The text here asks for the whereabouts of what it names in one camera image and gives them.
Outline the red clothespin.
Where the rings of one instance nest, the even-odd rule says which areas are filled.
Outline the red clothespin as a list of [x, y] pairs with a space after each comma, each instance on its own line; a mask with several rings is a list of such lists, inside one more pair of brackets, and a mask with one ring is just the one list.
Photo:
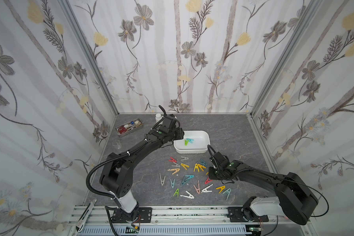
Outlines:
[[169, 161], [172, 162], [172, 163], [177, 164], [177, 161], [174, 158], [172, 158], [172, 157], [170, 157]]
[[212, 182], [212, 180], [209, 177], [207, 177], [207, 179], [205, 180], [204, 184], [209, 184], [211, 182]]

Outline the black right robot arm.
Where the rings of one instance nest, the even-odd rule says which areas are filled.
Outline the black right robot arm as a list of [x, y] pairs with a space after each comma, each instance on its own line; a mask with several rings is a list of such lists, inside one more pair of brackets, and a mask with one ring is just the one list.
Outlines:
[[207, 147], [210, 161], [208, 175], [211, 180], [230, 184], [236, 181], [250, 183], [273, 194], [274, 197], [250, 197], [241, 209], [241, 219], [250, 222], [262, 216], [283, 216], [298, 225], [306, 225], [319, 200], [315, 189], [309, 187], [295, 173], [275, 174], [233, 160]]

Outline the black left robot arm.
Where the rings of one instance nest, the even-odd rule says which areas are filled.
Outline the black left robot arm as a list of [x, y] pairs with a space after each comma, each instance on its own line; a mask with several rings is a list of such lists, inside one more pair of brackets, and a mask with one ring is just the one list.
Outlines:
[[[137, 165], [153, 151], [184, 137], [180, 121], [173, 114], [167, 114], [161, 105], [159, 108], [163, 112], [161, 120], [145, 134], [141, 142], [120, 154], [109, 154], [106, 161], [93, 167], [86, 177], [88, 190], [115, 201], [125, 221], [134, 222], [139, 218], [139, 203], [131, 192]], [[103, 171], [99, 183], [105, 192], [93, 188], [90, 183], [92, 175], [101, 167]]]

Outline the white plastic storage box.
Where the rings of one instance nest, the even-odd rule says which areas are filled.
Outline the white plastic storage box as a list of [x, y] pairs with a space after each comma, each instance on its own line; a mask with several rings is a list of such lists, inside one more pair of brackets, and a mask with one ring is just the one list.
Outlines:
[[[184, 145], [187, 139], [194, 139], [193, 143]], [[184, 132], [182, 140], [174, 141], [174, 148], [180, 154], [200, 154], [208, 151], [207, 146], [210, 145], [210, 138], [208, 133], [202, 130], [187, 130]]]

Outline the white pill bottle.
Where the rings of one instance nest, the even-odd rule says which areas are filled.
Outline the white pill bottle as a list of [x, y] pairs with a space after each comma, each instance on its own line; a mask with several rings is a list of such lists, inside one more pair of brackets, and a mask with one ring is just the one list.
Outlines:
[[163, 118], [163, 116], [162, 116], [161, 114], [156, 114], [156, 115], [155, 115], [156, 123], [159, 122], [159, 121], [161, 121], [162, 118]]

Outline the dark teal clothespin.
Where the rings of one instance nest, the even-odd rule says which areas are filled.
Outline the dark teal clothespin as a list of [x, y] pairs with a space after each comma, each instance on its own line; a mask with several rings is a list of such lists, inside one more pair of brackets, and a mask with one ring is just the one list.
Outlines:
[[203, 165], [203, 166], [207, 166], [207, 163], [204, 160], [202, 160], [202, 159], [199, 161], [199, 164]]

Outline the yellow clothespin bottom right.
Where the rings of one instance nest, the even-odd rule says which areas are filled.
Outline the yellow clothespin bottom right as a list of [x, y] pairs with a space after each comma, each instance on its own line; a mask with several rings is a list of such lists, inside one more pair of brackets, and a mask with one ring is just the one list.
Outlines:
[[218, 193], [222, 193], [224, 190], [226, 189], [226, 186], [220, 186], [220, 187], [217, 187], [216, 190], [218, 190]]

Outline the white clothespin centre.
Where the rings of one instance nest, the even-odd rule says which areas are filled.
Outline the white clothespin centre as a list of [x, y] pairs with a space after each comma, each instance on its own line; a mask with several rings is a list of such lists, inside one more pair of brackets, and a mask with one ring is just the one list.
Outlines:
[[208, 185], [207, 187], [203, 188], [201, 190], [202, 193], [210, 193], [212, 192], [212, 190], [210, 190], [210, 188], [212, 187], [212, 184], [211, 185]]

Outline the white clothespin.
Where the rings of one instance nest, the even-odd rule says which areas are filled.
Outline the white clothespin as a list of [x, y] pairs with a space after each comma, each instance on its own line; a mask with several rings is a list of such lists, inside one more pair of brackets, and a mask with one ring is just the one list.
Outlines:
[[210, 193], [212, 192], [212, 190], [210, 190], [210, 188], [212, 187], [212, 184], [211, 185], [208, 185], [207, 187], [203, 188], [201, 190], [202, 193]]
[[188, 199], [194, 199], [194, 195], [191, 194], [190, 192], [186, 191], [186, 194], [185, 195], [181, 195], [181, 197], [185, 197], [185, 198], [188, 198]]

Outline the pink clothespin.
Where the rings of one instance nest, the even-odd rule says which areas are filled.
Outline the pink clothespin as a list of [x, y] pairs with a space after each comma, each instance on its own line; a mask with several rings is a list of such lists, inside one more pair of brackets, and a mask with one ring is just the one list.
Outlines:
[[194, 185], [194, 189], [195, 189], [195, 191], [197, 192], [197, 194], [200, 194], [200, 193], [201, 193], [199, 181], [197, 182], [197, 185]]

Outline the yellow clothespin left centre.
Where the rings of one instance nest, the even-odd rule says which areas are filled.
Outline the yellow clothespin left centre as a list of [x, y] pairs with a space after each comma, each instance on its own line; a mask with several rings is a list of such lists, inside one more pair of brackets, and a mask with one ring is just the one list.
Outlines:
[[182, 166], [185, 170], [188, 170], [188, 168], [189, 168], [189, 166], [188, 166], [188, 165], [183, 164], [183, 163], [181, 163], [181, 166]]

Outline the beige clothespin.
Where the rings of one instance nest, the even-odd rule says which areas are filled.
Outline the beige clothespin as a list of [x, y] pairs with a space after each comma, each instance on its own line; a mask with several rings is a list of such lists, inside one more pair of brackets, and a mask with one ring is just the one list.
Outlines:
[[173, 169], [168, 169], [167, 171], [170, 172], [172, 175], [175, 175], [180, 170], [181, 170], [180, 168], [173, 168]]

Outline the white clothespin bottom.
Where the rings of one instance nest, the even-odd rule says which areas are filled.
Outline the white clothespin bottom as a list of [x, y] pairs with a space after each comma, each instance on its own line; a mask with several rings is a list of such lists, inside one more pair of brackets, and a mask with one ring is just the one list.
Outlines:
[[188, 198], [188, 199], [194, 199], [194, 195], [191, 194], [190, 192], [186, 191], [186, 194], [185, 195], [181, 195], [181, 197], [185, 197], [185, 198]]

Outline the metal tray with tools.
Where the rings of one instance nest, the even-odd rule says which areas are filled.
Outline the metal tray with tools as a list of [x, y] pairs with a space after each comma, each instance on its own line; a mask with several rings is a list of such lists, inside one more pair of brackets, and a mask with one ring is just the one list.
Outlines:
[[140, 119], [134, 119], [115, 127], [115, 132], [119, 137], [123, 137], [141, 129], [142, 127], [143, 122]]

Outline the lime green clothespin bottom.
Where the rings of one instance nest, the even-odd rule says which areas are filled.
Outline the lime green clothespin bottom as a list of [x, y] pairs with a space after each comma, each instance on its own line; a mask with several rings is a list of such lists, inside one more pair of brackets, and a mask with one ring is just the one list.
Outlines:
[[179, 190], [179, 189], [176, 189], [175, 192], [174, 192], [174, 194], [173, 194], [173, 196], [174, 196], [174, 197], [175, 197], [175, 196], [179, 197], [179, 195], [180, 195], [180, 190]]

